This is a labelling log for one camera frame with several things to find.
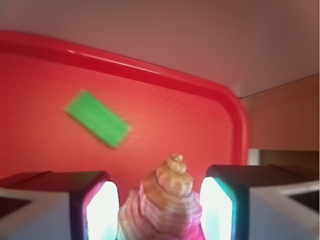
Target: spiral shell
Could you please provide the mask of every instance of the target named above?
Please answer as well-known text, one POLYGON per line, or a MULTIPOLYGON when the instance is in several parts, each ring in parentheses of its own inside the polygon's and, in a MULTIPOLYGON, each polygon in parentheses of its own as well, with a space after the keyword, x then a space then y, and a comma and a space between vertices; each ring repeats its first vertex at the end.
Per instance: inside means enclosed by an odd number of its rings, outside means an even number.
POLYGON ((174 154, 130 190, 118 214, 117 239, 202 239, 202 207, 181 155, 174 154))

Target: green block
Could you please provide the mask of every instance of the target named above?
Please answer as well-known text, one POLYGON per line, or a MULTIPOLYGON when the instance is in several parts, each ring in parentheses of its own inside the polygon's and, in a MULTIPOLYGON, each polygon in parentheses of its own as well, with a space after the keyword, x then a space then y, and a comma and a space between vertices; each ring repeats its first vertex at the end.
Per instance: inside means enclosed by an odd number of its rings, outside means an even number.
POLYGON ((82 92, 66 111, 111 148, 117 148, 131 129, 87 91, 82 92))

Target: red tray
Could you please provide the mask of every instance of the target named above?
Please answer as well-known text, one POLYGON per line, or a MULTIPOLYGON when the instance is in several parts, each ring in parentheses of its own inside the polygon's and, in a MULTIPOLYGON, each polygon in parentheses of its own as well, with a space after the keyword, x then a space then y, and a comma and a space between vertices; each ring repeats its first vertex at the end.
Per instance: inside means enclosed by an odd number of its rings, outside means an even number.
POLYGON ((0 31, 0 102, 0 178, 105 170, 123 203, 173 153, 197 192, 210 165, 247 163, 247 116, 225 86, 74 43, 0 31), (118 149, 65 112, 80 90, 132 127, 118 149))

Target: glowing light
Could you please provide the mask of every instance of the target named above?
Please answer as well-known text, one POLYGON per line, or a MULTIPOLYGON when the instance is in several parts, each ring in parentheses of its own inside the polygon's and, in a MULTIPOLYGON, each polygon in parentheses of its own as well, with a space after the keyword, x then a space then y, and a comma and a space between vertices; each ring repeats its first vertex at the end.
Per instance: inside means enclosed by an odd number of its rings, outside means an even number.
POLYGON ((86 208, 89 240, 115 240, 118 229, 117 186, 106 181, 86 208))
POLYGON ((233 202, 217 181, 206 177, 200 189, 201 226, 205 239, 230 240, 232 237, 233 202))

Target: seashell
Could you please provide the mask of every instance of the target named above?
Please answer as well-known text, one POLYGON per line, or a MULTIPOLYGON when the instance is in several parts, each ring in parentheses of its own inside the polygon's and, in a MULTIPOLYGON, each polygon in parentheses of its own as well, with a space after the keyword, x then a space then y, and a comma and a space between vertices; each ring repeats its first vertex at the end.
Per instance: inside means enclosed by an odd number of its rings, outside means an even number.
POLYGON ((172 155, 133 188, 118 213, 117 239, 201 240, 202 207, 183 157, 172 155))

